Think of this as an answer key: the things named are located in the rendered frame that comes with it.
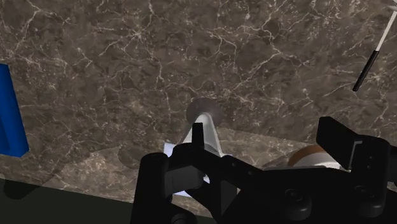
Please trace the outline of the blue box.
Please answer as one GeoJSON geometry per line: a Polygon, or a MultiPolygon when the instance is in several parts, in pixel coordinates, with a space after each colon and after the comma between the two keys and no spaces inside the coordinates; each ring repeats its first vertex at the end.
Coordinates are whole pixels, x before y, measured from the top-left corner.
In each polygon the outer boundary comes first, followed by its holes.
{"type": "Polygon", "coordinates": [[[0,154],[20,158],[28,151],[10,69],[0,64],[0,154]]]}

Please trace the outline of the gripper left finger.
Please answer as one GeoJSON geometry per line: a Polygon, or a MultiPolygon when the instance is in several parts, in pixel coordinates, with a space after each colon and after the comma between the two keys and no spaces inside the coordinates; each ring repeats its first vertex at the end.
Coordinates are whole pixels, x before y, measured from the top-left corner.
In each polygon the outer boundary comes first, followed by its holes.
{"type": "Polygon", "coordinates": [[[194,123],[191,142],[176,145],[171,156],[143,156],[132,217],[143,224],[197,224],[193,213],[171,203],[174,193],[185,191],[218,224],[250,218],[243,211],[263,197],[262,170],[229,155],[218,157],[204,146],[204,126],[194,123]]]}

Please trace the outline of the white cup with brown rim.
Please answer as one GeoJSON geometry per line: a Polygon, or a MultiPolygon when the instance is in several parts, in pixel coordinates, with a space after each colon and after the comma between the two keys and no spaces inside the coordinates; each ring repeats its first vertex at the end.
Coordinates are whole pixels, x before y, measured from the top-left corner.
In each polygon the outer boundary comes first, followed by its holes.
{"type": "Polygon", "coordinates": [[[309,145],[294,152],[288,160],[290,167],[325,166],[344,170],[344,168],[319,145],[309,145]]]}

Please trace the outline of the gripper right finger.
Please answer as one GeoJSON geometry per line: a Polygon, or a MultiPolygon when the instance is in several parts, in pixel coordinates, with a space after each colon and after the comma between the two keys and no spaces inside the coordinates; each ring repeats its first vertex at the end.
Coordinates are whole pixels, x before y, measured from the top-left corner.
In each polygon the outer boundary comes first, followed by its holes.
{"type": "Polygon", "coordinates": [[[319,119],[316,142],[340,166],[321,165],[316,176],[316,218],[397,218],[397,148],[360,135],[330,116],[319,119]]]}

